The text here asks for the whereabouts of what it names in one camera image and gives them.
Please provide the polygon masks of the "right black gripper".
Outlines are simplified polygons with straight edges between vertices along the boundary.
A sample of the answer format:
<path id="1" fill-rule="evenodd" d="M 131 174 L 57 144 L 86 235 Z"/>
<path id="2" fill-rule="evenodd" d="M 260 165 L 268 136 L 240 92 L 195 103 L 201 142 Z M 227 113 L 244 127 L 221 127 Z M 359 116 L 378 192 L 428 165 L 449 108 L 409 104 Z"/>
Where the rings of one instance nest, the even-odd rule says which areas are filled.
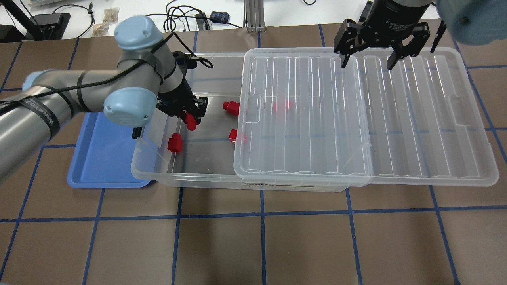
<path id="1" fill-rule="evenodd" d="M 345 68 L 350 56 L 366 48 L 393 48 L 386 66 L 392 70 L 406 57 L 414 57 L 430 37 L 427 22 L 420 22 L 429 0 L 369 1 L 360 21 L 345 19 L 334 39 L 334 52 Z"/>

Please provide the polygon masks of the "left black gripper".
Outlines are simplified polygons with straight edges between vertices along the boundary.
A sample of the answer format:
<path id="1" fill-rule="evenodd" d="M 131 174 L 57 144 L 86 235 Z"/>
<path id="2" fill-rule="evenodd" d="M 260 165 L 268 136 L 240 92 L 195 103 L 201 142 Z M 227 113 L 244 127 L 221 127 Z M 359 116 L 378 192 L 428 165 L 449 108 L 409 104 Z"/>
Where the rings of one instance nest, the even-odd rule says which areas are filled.
<path id="1" fill-rule="evenodd" d="M 197 97 L 188 85 L 181 85 L 169 92 L 158 93 L 158 110 L 179 119 L 185 119 L 185 114 L 189 112 L 194 116 L 197 125 L 201 124 L 207 108 L 208 98 Z"/>

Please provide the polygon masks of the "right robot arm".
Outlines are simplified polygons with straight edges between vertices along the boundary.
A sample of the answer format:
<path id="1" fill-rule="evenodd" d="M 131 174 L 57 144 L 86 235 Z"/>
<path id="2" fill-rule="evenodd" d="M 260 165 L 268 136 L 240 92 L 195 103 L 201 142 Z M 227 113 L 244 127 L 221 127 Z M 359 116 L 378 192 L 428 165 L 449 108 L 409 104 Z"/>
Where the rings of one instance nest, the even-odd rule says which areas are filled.
<path id="1" fill-rule="evenodd" d="M 507 35 L 505 0 L 370 0 L 360 21 L 345 19 L 334 39 L 334 52 L 346 67 L 349 58 L 368 48 L 391 48 L 388 70 L 406 57 L 416 57 L 431 36 L 429 24 L 421 21 L 435 6 L 440 25 L 431 52 L 446 31 L 459 43 L 486 45 Z"/>

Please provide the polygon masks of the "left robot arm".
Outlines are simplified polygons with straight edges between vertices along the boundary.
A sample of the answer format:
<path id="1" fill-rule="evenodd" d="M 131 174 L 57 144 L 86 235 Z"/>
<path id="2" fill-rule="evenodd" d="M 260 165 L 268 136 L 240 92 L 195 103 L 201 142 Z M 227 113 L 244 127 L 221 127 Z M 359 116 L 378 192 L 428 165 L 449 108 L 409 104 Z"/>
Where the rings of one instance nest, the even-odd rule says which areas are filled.
<path id="1" fill-rule="evenodd" d="M 191 131 L 201 123 L 208 98 L 197 97 L 185 76 L 198 63 L 213 68 L 208 59 L 171 51 L 167 42 L 177 34 L 163 36 L 145 15 L 122 21 L 114 38 L 123 52 L 115 70 L 33 72 L 20 94 L 1 100 L 1 182 L 82 112 L 103 112 L 136 137 L 154 110 L 181 119 Z"/>

